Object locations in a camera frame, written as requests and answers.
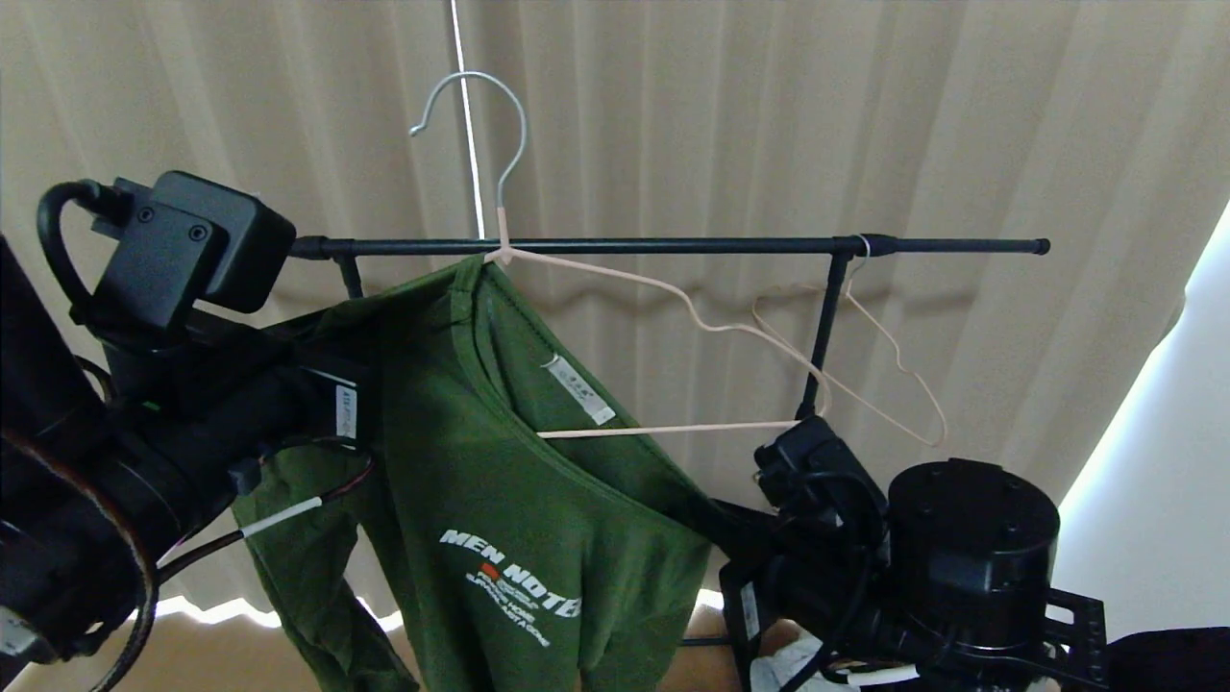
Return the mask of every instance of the clothes hanger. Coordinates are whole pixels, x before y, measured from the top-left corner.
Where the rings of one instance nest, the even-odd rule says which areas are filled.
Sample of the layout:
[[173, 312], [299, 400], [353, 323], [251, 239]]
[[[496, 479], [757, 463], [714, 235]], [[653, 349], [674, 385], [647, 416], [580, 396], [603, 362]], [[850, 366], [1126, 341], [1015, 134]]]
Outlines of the clothes hanger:
[[[415, 136], [416, 134], [418, 134], [418, 133], [423, 132], [424, 129], [427, 129], [427, 124], [428, 124], [428, 120], [430, 119], [432, 111], [435, 107], [435, 100], [439, 97], [440, 92], [444, 90], [445, 86], [448, 86], [453, 81], [458, 81], [458, 80], [461, 80], [461, 79], [482, 79], [482, 80], [487, 80], [487, 81], [494, 84], [496, 86], [498, 86], [513, 101], [513, 104], [517, 107], [518, 118], [520, 120], [520, 143], [517, 146], [517, 152], [513, 155], [513, 159], [508, 162], [508, 166], [506, 166], [504, 171], [501, 173], [499, 181], [498, 181], [497, 187], [496, 187], [496, 220], [497, 220], [497, 224], [498, 224], [498, 227], [499, 227], [499, 247], [497, 250], [493, 250], [493, 251], [488, 252], [486, 254], [486, 257], [483, 258], [483, 262], [492, 262], [492, 261], [497, 261], [498, 259], [502, 264], [508, 265], [513, 261], [513, 258], [522, 258], [522, 259], [530, 261], [530, 262], [536, 262], [536, 263], [544, 263], [544, 264], [551, 264], [551, 265], [557, 265], [557, 267], [573, 268], [573, 269], [584, 270], [584, 272], [589, 272], [589, 273], [597, 273], [597, 274], [601, 274], [601, 275], [609, 275], [611, 278], [620, 278], [620, 279], [624, 279], [624, 280], [631, 280], [633, 283], [640, 283], [640, 284], [643, 284], [643, 285], [652, 285], [654, 288], [659, 288], [662, 290], [667, 290], [668, 293], [672, 293], [673, 295], [678, 296], [680, 300], [684, 301], [684, 304], [688, 307], [689, 316], [691, 317], [692, 322], [696, 323], [697, 327], [700, 327], [700, 328], [702, 328], [705, 331], [708, 331], [708, 332], [742, 331], [744, 333], [750, 333], [750, 334], [756, 336], [756, 337], [766, 340], [768, 343], [772, 344], [774, 348], [776, 348], [777, 350], [780, 350], [781, 353], [786, 354], [792, 360], [795, 360], [798, 364], [801, 364], [804, 369], [807, 369], [808, 372], [812, 374], [812, 377], [814, 377], [817, 380], [817, 382], [820, 382], [824, 386], [824, 403], [822, 404], [820, 411], [817, 412], [817, 415], [823, 417], [825, 413], [828, 413], [828, 408], [829, 408], [829, 404], [831, 402], [831, 392], [829, 390], [829, 385], [828, 383], [829, 383], [829, 381], [831, 379], [829, 379], [827, 376], [827, 374], [820, 372], [819, 369], [817, 369], [806, 356], [803, 356], [801, 353], [798, 353], [798, 350], [796, 350], [793, 348], [793, 345], [791, 345], [785, 338], [782, 338], [780, 333], [777, 333], [776, 331], [774, 331], [772, 327], [769, 327], [769, 331], [766, 331], [766, 329], [756, 328], [754, 326], [745, 324], [745, 323], [711, 324], [711, 323], [708, 323], [708, 322], [706, 322], [705, 320], [701, 318], [700, 313], [696, 311], [696, 306], [692, 304], [691, 297], [683, 289], [680, 289], [679, 286], [673, 285], [670, 283], [667, 283], [664, 280], [659, 280], [659, 279], [656, 279], [656, 278], [649, 278], [649, 277], [636, 274], [636, 273], [622, 272], [622, 270], [617, 270], [617, 269], [610, 269], [610, 268], [600, 267], [600, 265], [595, 265], [595, 264], [587, 264], [587, 263], [583, 263], [583, 262], [576, 262], [576, 261], [572, 261], [572, 259], [563, 259], [563, 258], [560, 258], [560, 257], [552, 257], [552, 256], [549, 256], [549, 254], [539, 254], [536, 252], [529, 252], [529, 251], [514, 247], [513, 243], [512, 243], [512, 240], [509, 237], [509, 232], [508, 232], [508, 218], [507, 218], [506, 208], [504, 208], [504, 183], [508, 179], [509, 173], [512, 173], [513, 168], [520, 161], [522, 154], [525, 152], [525, 146], [526, 146], [526, 143], [529, 140], [529, 124], [528, 124], [528, 118], [525, 116], [525, 108], [524, 108], [524, 106], [522, 106], [520, 100], [517, 97], [517, 95], [513, 92], [513, 90], [509, 88], [508, 85], [506, 85], [499, 79], [497, 79], [497, 77], [494, 77], [494, 76], [492, 76], [492, 75], [490, 75], [487, 73], [483, 73], [483, 71], [465, 70], [465, 71], [459, 71], [459, 73], [450, 74], [450, 75], [445, 76], [443, 80], [440, 80], [435, 85], [435, 88], [432, 90], [432, 93], [427, 98], [427, 106], [423, 109], [423, 118], [419, 120], [418, 124], [416, 124], [415, 127], [412, 127], [410, 129], [410, 135]], [[763, 323], [763, 326], [769, 326], [769, 324], [768, 323]], [[844, 391], [849, 392], [850, 395], [854, 395], [845, 386], [841, 386], [840, 383], [838, 383], [838, 385]], [[902, 430], [905, 430], [907, 433], [909, 433], [914, 438], [918, 438], [919, 440], [922, 440], [924, 442], [926, 442], [919, 435], [914, 434], [913, 431], [910, 431], [905, 427], [903, 427], [903, 425], [898, 424], [897, 422], [892, 420], [891, 418], [887, 417], [887, 414], [884, 414], [879, 409], [872, 407], [867, 402], [862, 401], [856, 395], [855, 395], [855, 398], [859, 399], [860, 402], [862, 402], [863, 404], [866, 404], [867, 407], [870, 407], [873, 412], [876, 412], [881, 417], [886, 418], [886, 420], [888, 420], [889, 423], [893, 423], [894, 425], [897, 425]], [[795, 425], [797, 425], [797, 423], [798, 422], [796, 422], [796, 420], [788, 420], [788, 422], [760, 422], [760, 423], [737, 423], [737, 424], [699, 424], [699, 425], [672, 425], [672, 427], [652, 427], [652, 428], [597, 429], [597, 430], [554, 430], [554, 431], [541, 431], [538, 435], [539, 435], [539, 438], [542, 438], [542, 439], [578, 439], [578, 438], [609, 438], [609, 436], [617, 436], [617, 435], [648, 435], [648, 434], [659, 434], [659, 433], [702, 433], [702, 431], [717, 431], [717, 430], [758, 430], [758, 429], [759, 430], [765, 430], [765, 429], [790, 429], [790, 428], [793, 428]]]
[[[871, 311], [867, 310], [867, 307], [862, 306], [862, 302], [860, 302], [859, 299], [854, 296], [854, 293], [852, 293], [854, 277], [855, 277], [856, 273], [859, 273], [859, 269], [861, 269], [862, 265], [867, 263], [867, 258], [871, 257], [871, 241], [867, 240], [867, 237], [863, 236], [862, 234], [859, 234], [859, 237], [862, 240], [863, 245], [866, 245], [867, 252], [862, 256], [862, 261], [859, 262], [857, 264], [855, 264], [855, 267], [852, 269], [850, 269], [850, 274], [846, 275], [845, 285], [841, 288], [841, 296], [845, 297], [846, 300], [850, 300], [850, 304], [854, 305], [855, 307], [857, 307], [859, 311], [862, 312], [862, 315], [865, 317], [867, 317], [871, 321], [871, 323], [875, 324], [875, 327], [877, 329], [879, 329], [881, 333], [884, 334], [886, 338], [888, 338], [888, 342], [893, 344], [893, 352], [897, 354], [897, 370], [900, 371], [900, 372], [903, 372], [903, 374], [905, 374], [905, 375], [913, 376], [914, 380], [918, 381], [919, 386], [922, 387], [922, 392], [926, 393], [927, 399], [931, 401], [931, 408], [934, 408], [936, 415], [940, 417], [940, 436], [937, 439], [935, 439], [935, 440], [927, 440], [926, 438], [922, 438], [918, 433], [914, 433], [913, 430], [910, 430], [905, 425], [898, 423], [897, 419], [894, 419], [893, 417], [891, 417], [891, 415], [886, 414], [884, 412], [879, 411], [878, 408], [876, 408], [872, 403], [870, 403], [866, 399], [863, 399], [862, 397], [860, 397], [857, 393], [855, 393], [852, 390], [850, 390], [845, 385], [841, 385], [840, 381], [838, 381], [835, 377], [830, 376], [829, 374], [824, 374], [824, 379], [825, 379], [827, 382], [831, 382], [833, 385], [836, 385], [839, 390], [841, 390], [843, 392], [845, 392], [846, 395], [849, 395], [850, 397], [852, 397], [856, 402], [859, 402], [863, 407], [867, 407], [868, 409], [871, 409], [871, 412], [873, 412], [879, 418], [882, 418], [886, 422], [888, 422], [889, 424], [897, 427], [899, 430], [902, 430], [903, 433], [905, 433], [910, 438], [918, 440], [919, 442], [926, 445], [927, 447], [940, 447], [948, 439], [948, 419], [943, 415], [943, 408], [940, 407], [940, 402], [935, 398], [935, 395], [931, 393], [931, 388], [927, 386], [926, 381], [922, 380], [922, 376], [920, 376], [919, 374], [916, 374], [916, 372], [907, 369], [902, 364], [902, 344], [897, 342], [897, 338], [894, 338], [893, 334], [889, 333], [887, 328], [884, 328], [884, 324], [879, 323], [879, 320], [877, 320], [876, 317], [873, 317], [871, 315]], [[755, 300], [752, 301], [752, 318], [755, 320], [755, 322], [760, 326], [760, 328], [768, 331], [769, 333], [772, 333], [780, 340], [786, 340], [786, 337], [784, 337], [768, 321], [765, 321], [764, 317], [760, 316], [758, 306], [760, 305], [760, 300], [763, 300], [764, 297], [766, 297], [768, 294], [770, 294], [770, 293], [785, 293], [787, 290], [796, 289], [796, 288], [802, 288], [802, 289], [815, 291], [815, 293], [824, 293], [824, 288], [818, 286], [818, 285], [812, 285], [809, 283], [793, 283], [793, 284], [791, 284], [788, 286], [785, 286], [785, 288], [782, 288], [781, 285], [774, 285], [766, 293], [761, 293], [760, 295], [756, 295]], [[828, 397], [828, 391], [825, 391], [825, 397]]]

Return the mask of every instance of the white sticker label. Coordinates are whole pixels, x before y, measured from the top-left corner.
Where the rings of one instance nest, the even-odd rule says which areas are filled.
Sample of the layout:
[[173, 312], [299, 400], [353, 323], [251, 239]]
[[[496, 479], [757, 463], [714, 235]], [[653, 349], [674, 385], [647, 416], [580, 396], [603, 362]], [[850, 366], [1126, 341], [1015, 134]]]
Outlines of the white sticker label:
[[739, 599], [743, 601], [743, 629], [752, 639], [760, 634], [760, 611], [756, 610], [756, 590], [750, 581], [739, 589]]
[[582, 380], [577, 370], [572, 368], [572, 364], [562, 356], [556, 354], [551, 359], [551, 363], [542, 368], [550, 371], [555, 376], [555, 380], [568, 391], [568, 395], [572, 395], [572, 398], [581, 404], [581, 408], [589, 414], [589, 418], [594, 419], [594, 425], [603, 425], [615, 418], [615, 412], [594, 392], [593, 387], [589, 387], [588, 382]]
[[337, 386], [337, 433], [338, 438], [358, 440], [359, 435], [359, 393], [349, 387]]

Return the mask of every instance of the clothing rack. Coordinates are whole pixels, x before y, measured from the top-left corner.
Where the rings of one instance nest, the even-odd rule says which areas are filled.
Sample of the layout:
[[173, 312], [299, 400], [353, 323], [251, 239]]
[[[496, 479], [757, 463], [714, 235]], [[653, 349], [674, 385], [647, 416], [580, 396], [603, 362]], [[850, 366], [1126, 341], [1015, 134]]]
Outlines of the clothing rack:
[[[830, 254], [820, 320], [812, 348], [812, 365], [823, 371], [833, 333], [838, 296], [846, 267], [854, 257], [882, 257], [903, 252], [1006, 252], [1046, 254], [1050, 241], [999, 240], [983, 237], [924, 238], [863, 234], [833, 237], [561, 237], [517, 240], [517, 247], [544, 254]], [[332, 259], [342, 272], [346, 293], [363, 296], [363, 279], [355, 257], [477, 254], [499, 247], [498, 240], [357, 240], [320, 235], [299, 237], [290, 256], [301, 259]], [[811, 375], [803, 386], [797, 420], [815, 411], [819, 383]]]

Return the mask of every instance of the green shirt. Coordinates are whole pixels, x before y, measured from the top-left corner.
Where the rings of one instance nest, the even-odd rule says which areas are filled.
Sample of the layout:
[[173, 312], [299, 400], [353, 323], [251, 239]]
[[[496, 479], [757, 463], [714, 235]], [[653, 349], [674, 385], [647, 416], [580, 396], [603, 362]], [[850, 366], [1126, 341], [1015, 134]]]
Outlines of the green shirt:
[[[704, 494], [645, 436], [546, 441], [636, 422], [494, 264], [472, 257], [337, 305], [319, 332], [379, 364], [378, 467], [354, 493], [251, 540], [321, 687], [415, 690], [343, 570], [362, 525], [433, 692], [653, 690], [695, 604]], [[293, 450], [235, 504], [241, 525], [362, 462]]]

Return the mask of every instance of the beige curtain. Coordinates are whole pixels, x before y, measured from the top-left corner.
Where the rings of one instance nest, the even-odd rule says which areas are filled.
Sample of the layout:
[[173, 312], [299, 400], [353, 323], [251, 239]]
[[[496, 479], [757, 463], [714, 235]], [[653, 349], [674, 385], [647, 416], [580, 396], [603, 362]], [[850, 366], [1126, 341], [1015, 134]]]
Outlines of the beige curtain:
[[[1006, 466], [1059, 500], [1146, 355], [1230, 199], [1230, 6], [1220, 2], [461, 1], [466, 66], [508, 81], [530, 149], [508, 188], [514, 236], [1050, 237], [1046, 257], [877, 258], [856, 294], [904, 344], [951, 425], [924, 449], [834, 393], [829, 419], [873, 476], [947, 456]], [[260, 192], [300, 234], [471, 237], [460, 91], [410, 140], [458, 60], [449, 4], [0, 4], [0, 224], [74, 350], [33, 240], [49, 184], [181, 167]], [[472, 84], [483, 225], [515, 146], [513, 111]], [[87, 280], [111, 242], [69, 222]], [[453, 259], [362, 259], [368, 290]], [[710, 321], [747, 321], [824, 257], [598, 257], [685, 286]], [[510, 268], [561, 338], [647, 425], [790, 418], [797, 365], [681, 305], [609, 279]], [[290, 261], [273, 321], [344, 296], [328, 263]], [[819, 299], [766, 316], [811, 349]], [[828, 370], [936, 434], [926, 398], [856, 311]], [[708, 493], [761, 503], [770, 433], [663, 436]], [[229, 515], [208, 536], [234, 526]], [[355, 590], [392, 610], [367, 549]], [[171, 585], [268, 610], [232, 549]]]

